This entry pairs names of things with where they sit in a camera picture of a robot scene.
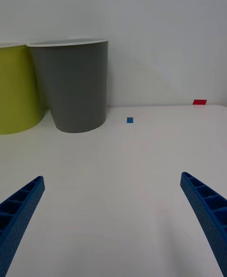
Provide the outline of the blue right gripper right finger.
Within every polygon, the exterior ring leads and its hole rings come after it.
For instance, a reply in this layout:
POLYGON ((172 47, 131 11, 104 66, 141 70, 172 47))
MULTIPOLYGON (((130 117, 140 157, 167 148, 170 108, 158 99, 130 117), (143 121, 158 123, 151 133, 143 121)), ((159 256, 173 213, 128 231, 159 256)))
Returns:
POLYGON ((227 276, 227 200, 187 172, 180 186, 187 197, 215 256, 227 276))

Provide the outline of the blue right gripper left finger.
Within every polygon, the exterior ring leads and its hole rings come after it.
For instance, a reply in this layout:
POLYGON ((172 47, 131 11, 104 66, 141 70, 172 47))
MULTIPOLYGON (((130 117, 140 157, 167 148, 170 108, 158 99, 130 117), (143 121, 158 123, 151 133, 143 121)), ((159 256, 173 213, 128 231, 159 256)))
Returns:
POLYGON ((0 276, 6 276, 44 191, 38 176, 0 204, 0 276))

